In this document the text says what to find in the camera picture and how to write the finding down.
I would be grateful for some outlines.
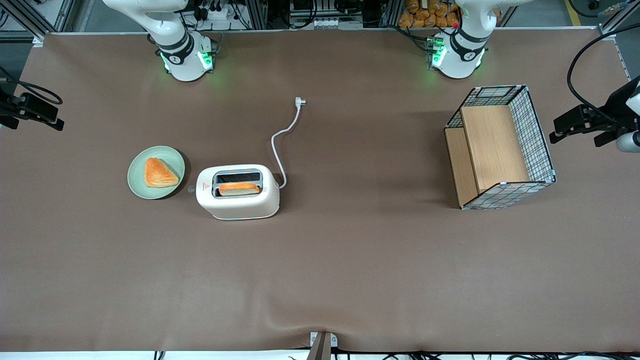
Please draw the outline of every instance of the wooden shelf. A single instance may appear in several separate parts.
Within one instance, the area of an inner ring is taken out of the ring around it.
[[[456,184],[458,204],[462,207],[478,196],[467,137],[462,127],[444,129],[444,135],[447,139],[447,148],[449,148],[449,159],[453,170],[453,181]]]
[[[478,193],[530,180],[509,106],[466,106],[460,112]]]

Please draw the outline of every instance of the bread slice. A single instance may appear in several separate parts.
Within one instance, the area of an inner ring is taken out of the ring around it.
[[[227,183],[220,185],[218,191],[222,196],[237,196],[260,193],[260,188],[251,183]]]
[[[150,188],[168,188],[176,186],[180,179],[169,169],[162,160],[149,158],[145,163],[145,184]]]

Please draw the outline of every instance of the pastry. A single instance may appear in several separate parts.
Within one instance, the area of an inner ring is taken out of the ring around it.
[[[436,15],[429,15],[429,17],[424,21],[424,26],[426,28],[432,28],[436,25]]]
[[[400,20],[398,20],[398,26],[406,29],[410,28],[413,25],[413,15],[410,13],[403,13],[400,15]]]
[[[502,11],[500,11],[500,9],[498,8],[493,8],[493,13],[495,14],[496,18],[495,19],[495,23],[500,25],[500,23],[502,22]]]
[[[429,2],[429,13],[435,14],[436,16],[445,16],[447,15],[446,4],[440,2],[440,0],[431,0]]]
[[[221,196],[251,195],[260,193],[260,188],[252,183],[226,183],[218,188]]]
[[[406,0],[405,5],[407,11],[410,13],[415,13],[420,10],[420,3],[418,3],[418,0]]]
[[[168,188],[176,186],[180,179],[169,169],[162,160],[149,158],[145,163],[145,184],[150,188]]]
[[[425,21],[426,19],[429,18],[429,10],[427,9],[420,9],[415,13],[415,20],[422,20]]]
[[[447,27],[447,19],[443,18],[442,16],[436,17],[436,26],[439,26],[441,28],[446,28]]]
[[[457,24],[459,22],[458,20],[458,16],[456,15],[456,13],[448,13],[447,14],[447,26],[449,26],[450,28],[453,27],[454,24]]]

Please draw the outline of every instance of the toaster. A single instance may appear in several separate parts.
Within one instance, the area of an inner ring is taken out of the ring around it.
[[[220,186],[229,183],[251,183],[259,192],[223,196]],[[201,171],[196,183],[196,199],[220,220],[267,218],[280,208],[280,189],[271,171],[263,165],[226,165]]]

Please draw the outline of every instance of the green plate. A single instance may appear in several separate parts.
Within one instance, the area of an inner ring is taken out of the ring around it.
[[[150,188],[145,184],[145,163],[149,158],[158,158],[178,177],[178,185],[168,188]],[[184,159],[169,146],[154,146],[139,153],[129,165],[127,182],[131,191],[142,199],[160,199],[172,193],[184,178]]]

